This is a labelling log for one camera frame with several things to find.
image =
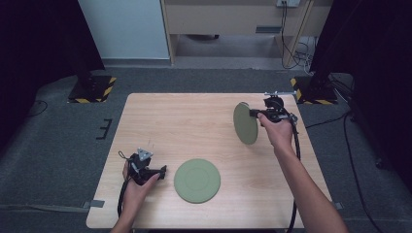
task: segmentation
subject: black stand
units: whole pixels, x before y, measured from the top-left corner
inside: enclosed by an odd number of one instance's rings
[[[332,72],[336,62],[342,54],[344,49],[342,45],[344,45],[349,39],[351,29],[357,22],[354,14],[361,2],[362,1],[359,1],[357,3],[357,6],[351,11],[350,15],[343,22],[336,36],[330,43],[330,46],[327,48],[325,55],[322,56],[315,75],[313,77],[295,77],[292,80],[293,88],[296,92],[298,92],[298,103],[336,103],[337,98],[328,76]]]
[[[333,91],[333,86],[329,82],[315,83],[316,77],[301,76],[294,77],[292,85],[294,90],[298,91],[297,103],[312,104],[333,104],[336,103],[337,97]]]
[[[116,78],[112,76],[91,76],[78,79],[68,97],[69,103],[104,102]]]
[[[75,43],[69,28],[63,23],[61,16],[55,13],[53,8],[45,1],[36,1],[39,11],[52,20],[56,31],[60,34],[64,55],[78,81],[72,89],[69,103],[103,102],[107,99],[116,78],[111,76],[93,76],[86,65],[81,48]]]

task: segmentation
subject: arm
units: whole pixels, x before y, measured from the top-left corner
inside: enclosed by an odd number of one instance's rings
[[[123,176],[127,174],[127,162],[124,164]],[[112,229],[112,233],[130,232],[134,219],[145,201],[146,195],[155,185],[159,174],[152,176],[142,186],[133,179],[128,182],[127,189],[123,197],[123,207],[121,215]]]
[[[296,157],[292,148],[291,124],[286,120],[273,123],[262,114],[258,118],[266,129],[307,231],[348,232],[340,214]]]

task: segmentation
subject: wall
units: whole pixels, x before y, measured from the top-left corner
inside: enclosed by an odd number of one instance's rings
[[[79,3],[103,61],[169,59],[159,0]]]

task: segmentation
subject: forearm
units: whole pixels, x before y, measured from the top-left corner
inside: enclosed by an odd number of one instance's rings
[[[125,233],[130,232],[137,212],[131,209],[123,210],[111,233]]]
[[[292,148],[275,150],[308,232],[348,232],[342,217],[313,182]]]

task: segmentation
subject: green circular plate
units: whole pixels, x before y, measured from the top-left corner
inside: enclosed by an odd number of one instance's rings
[[[218,193],[221,175],[211,162],[195,158],[182,164],[175,175],[175,189],[191,203],[204,203]]]
[[[249,105],[239,103],[233,112],[233,123],[236,134],[242,143],[251,145],[258,138],[258,122],[249,115]]]

